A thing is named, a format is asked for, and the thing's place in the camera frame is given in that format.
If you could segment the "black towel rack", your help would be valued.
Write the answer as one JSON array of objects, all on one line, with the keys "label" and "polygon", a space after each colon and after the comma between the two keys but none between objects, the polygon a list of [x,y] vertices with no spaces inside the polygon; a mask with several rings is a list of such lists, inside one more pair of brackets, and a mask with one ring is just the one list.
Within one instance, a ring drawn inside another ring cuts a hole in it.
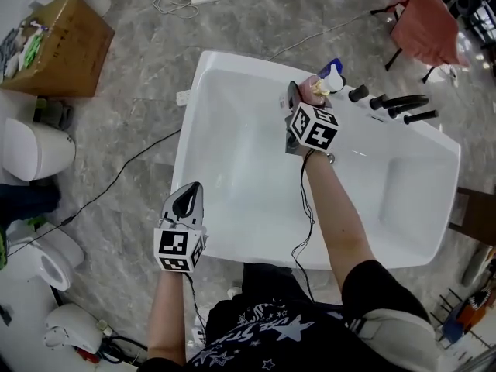
[{"label": "black towel rack", "polygon": [[[394,4],[394,5],[388,5],[388,6],[384,7],[384,8],[382,8],[382,9],[370,10],[369,13],[372,16],[375,16],[376,14],[379,14],[379,13],[392,12],[393,15],[394,15],[394,20],[395,20],[395,24],[391,28],[391,33],[392,33],[392,31],[394,30],[394,28],[396,27],[396,25],[399,24],[401,15],[402,15],[403,11],[406,9],[406,6],[409,3],[409,1],[410,0],[400,1],[400,2],[398,2],[396,4]],[[401,47],[399,47],[396,50],[396,52],[394,53],[394,55],[392,56],[392,58],[384,65],[384,69],[386,71],[389,71],[391,69],[392,65],[397,60],[397,58],[401,55],[402,52],[403,52],[403,49]],[[422,81],[423,84],[426,84],[427,83],[427,80],[429,79],[431,73],[434,70],[435,70],[435,67],[434,66],[431,66],[429,68],[429,70],[427,71],[427,73],[421,79],[421,81]]]}]

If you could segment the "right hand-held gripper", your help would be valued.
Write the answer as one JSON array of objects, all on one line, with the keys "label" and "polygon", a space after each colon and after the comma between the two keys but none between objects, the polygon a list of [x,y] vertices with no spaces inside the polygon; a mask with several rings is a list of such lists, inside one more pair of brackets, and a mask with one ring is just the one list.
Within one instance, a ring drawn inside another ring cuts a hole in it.
[{"label": "right hand-held gripper", "polygon": [[301,155],[306,149],[328,154],[339,131],[336,116],[331,110],[300,104],[301,92],[294,81],[288,85],[287,102],[288,108],[294,112],[286,119],[285,152]]}]

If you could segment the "pink towel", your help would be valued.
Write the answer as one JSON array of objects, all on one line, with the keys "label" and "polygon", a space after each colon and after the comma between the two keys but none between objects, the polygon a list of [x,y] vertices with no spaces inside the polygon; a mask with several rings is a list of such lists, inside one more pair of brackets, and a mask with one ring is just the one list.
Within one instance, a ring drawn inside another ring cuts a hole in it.
[{"label": "pink towel", "polygon": [[391,38],[407,56],[431,67],[470,65],[457,48],[458,23],[442,0],[392,0],[386,10],[399,5],[403,10]]}]

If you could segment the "white open-seat toilet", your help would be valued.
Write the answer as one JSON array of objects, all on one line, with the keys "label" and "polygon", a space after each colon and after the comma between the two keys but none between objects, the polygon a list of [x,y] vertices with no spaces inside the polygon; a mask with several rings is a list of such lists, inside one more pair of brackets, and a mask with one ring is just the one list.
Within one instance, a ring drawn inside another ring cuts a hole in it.
[{"label": "white open-seat toilet", "polygon": [[34,231],[27,225],[8,233],[7,264],[2,271],[12,279],[42,278],[51,287],[66,291],[84,252],[65,232],[46,223]]}]

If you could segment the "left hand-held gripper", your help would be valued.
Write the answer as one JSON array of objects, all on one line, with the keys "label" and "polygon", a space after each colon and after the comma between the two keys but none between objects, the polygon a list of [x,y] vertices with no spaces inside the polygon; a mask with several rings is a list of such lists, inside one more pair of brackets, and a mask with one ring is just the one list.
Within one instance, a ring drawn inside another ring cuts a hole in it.
[{"label": "left hand-held gripper", "polygon": [[164,202],[153,232],[153,253],[160,269],[191,273],[206,248],[203,187],[195,181],[178,188]]}]

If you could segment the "person's black trousers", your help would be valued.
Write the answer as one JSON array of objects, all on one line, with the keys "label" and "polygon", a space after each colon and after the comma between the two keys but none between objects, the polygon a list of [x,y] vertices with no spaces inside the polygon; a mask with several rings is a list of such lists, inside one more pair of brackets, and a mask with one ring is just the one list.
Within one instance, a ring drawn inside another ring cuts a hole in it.
[{"label": "person's black trousers", "polygon": [[296,301],[314,304],[320,308],[341,308],[341,305],[313,301],[303,291],[288,267],[268,263],[245,263],[241,288],[241,298],[246,301]]}]

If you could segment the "blue white bottle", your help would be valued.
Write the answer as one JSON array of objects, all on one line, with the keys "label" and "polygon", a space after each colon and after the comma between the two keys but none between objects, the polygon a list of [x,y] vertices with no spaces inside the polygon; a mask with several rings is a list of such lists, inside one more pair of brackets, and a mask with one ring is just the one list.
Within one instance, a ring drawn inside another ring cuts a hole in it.
[{"label": "blue white bottle", "polygon": [[343,89],[346,81],[342,76],[342,70],[343,65],[340,59],[334,58],[317,73],[318,90],[323,95],[334,94]]}]

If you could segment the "white bathtub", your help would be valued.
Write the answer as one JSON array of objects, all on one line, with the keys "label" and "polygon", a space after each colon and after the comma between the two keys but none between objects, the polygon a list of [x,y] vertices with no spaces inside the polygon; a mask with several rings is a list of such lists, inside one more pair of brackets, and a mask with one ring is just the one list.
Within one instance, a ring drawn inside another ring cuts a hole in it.
[{"label": "white bathtub", "polygon": [[[279,99],[308,72],[205,51],[185,109],[171,187],[204,188],[205,255],[327,270],[318,223],[302,208],[303,159],[285,152]],[[389,269],[428,264],[450,218],[460,145],[426,122],[405,125],[350,87],[330,96],[339,133],[332,165],[358,211],[374,256]]]}]

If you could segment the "person's left forearm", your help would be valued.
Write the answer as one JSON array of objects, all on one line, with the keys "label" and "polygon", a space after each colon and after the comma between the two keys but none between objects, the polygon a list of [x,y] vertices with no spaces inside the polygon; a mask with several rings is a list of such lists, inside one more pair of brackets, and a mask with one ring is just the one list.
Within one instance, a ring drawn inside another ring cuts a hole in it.
[{"label": "person's left forearm", "polygon": [[148,356],[186,364],[183,275],[161,271],[148,325]]}]

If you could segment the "open brown cardboard box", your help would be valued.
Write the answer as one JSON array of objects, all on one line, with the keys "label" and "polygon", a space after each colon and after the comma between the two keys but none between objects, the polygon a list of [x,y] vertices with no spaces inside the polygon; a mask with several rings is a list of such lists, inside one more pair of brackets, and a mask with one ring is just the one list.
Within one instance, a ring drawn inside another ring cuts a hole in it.
[{"label": "open brown cardboard box", "polygon": [[94,96],[113,28],[84,0],[54,0],[36,10],[25,18],[25,37],[36,31],[33,20],[46,27],[40,48],[30,66],[0,88],[35,96]]}]

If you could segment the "person's black star-print shirt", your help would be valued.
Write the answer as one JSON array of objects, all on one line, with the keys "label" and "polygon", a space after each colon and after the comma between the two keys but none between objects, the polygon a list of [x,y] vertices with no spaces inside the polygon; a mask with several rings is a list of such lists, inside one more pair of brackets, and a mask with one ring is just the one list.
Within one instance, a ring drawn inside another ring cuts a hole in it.
[{"label": "person's black star-print shirt", "polygon": [[408,372],[349,330],[354,319],[379,308],[408,312],[430,323],[408,289],[380,263],[368,260],[346,277],[340,305],[251,302],[239,294],[209,312],[205,348],[185,365],[155,357],[139,372]]}]

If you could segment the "white round appliance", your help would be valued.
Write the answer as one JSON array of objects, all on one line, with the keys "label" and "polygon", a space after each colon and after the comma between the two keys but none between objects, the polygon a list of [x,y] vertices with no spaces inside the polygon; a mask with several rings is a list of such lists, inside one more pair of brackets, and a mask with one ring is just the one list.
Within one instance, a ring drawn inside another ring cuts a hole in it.
[{"label": "white round appliance", "polygon": [[51,350],[72,346],[96,354],[103,339],[97,324],[98,320],[78,305],[62,305],[45,319],[43,344]]}]

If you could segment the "person's grey shoulder bag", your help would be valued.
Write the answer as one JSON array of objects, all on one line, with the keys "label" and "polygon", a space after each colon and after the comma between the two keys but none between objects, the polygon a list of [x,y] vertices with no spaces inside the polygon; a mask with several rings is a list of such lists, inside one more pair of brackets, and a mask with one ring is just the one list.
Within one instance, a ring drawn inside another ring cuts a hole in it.
[{"label": "person's grey shoulder bag", "polygon": [[349,324],[363,343],[408,372],[438,372],[439,351],[432,325],[408,312],[379,308]]}]

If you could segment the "grey cloth pile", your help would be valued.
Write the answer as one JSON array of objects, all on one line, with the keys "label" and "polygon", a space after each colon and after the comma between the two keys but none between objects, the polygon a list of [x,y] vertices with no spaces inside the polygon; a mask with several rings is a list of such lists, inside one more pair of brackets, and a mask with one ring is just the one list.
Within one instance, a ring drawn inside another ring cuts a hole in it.
[{"label": "grey cloth pile", "polygon": [[74,118],[74,108],[60,100],[38,98],[33,121],[59,130],[67,130]]}]

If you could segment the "pink bottle with gold cap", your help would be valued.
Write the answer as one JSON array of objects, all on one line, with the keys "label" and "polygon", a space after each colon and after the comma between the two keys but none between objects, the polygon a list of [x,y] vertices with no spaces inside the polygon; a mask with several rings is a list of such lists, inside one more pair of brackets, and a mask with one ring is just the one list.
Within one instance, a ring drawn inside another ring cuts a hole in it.
[{"label": "pink bottle with gold cap", "polygon": [[[319,77],[317,75],[312,75],[302,83],[298,84],[298,87],[301,92],[302,102],[323,109],[326,106],[326,99],[328,95],[323,95],[318,90],[318,81]],[[289,109],[287,102],[287,91],[281,95],[279,104],[282,109]]]}]

